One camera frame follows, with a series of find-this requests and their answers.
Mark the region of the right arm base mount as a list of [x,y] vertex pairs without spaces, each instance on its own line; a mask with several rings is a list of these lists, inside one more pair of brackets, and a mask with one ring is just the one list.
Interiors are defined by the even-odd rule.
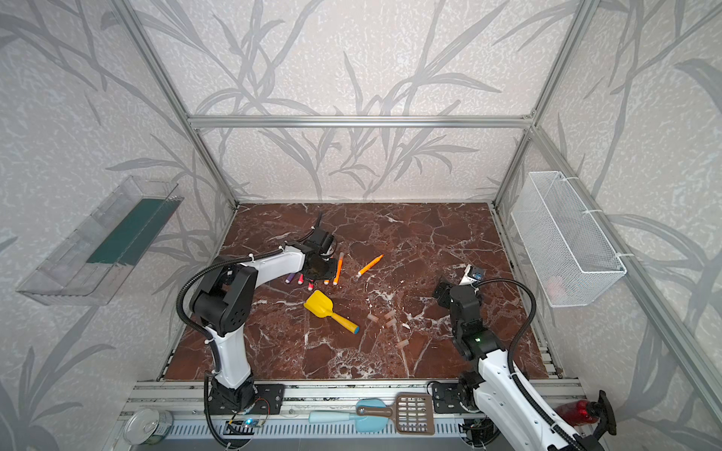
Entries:
[[432,397],[432,407],[438,415],[480,415],[481,411],[464,401],[459,383],[429,381],[427,392]]

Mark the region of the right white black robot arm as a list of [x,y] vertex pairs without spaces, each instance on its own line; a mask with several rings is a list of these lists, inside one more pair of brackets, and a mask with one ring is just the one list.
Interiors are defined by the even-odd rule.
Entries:
[[[511,345],[504,347],[481,319],[481,288],[492,284],[514,285],[531,302],[525,322]],[[617,433],[617,422],[605,391],[588,404],[588,413],[598,419],[590,436],[582,436],[566,417],[553,409],[515,366],[514,355],[537,314],[537,301],[524,284],[509,278],[471,280],[453,285],[442,279],[432,295],[449,310],[453,343],[475,369],[459,378],[461,400],[466,409],[484,413],[516,450],[602,450],[605,434]]]

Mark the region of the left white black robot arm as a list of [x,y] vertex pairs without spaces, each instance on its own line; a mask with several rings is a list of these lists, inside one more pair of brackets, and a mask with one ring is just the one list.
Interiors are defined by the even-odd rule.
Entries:
[[214,357],[214,379],[231,390],[250,382],[252,369],[246,357],[244,325],[251,313],[258,287],[289,274],[318,281],[336,272],[334,235],[312,227],[308,235],[261,255],[218,257],[195,282],[199,287],[190,301],[199,322],[190,326],[204,336]]

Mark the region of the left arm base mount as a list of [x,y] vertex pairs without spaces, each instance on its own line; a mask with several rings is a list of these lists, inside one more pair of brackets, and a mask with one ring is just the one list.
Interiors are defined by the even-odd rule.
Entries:
[[206,411],[210,415],[279,415],[285,389],[283,384],[245,384],[229,389],[212,380]]

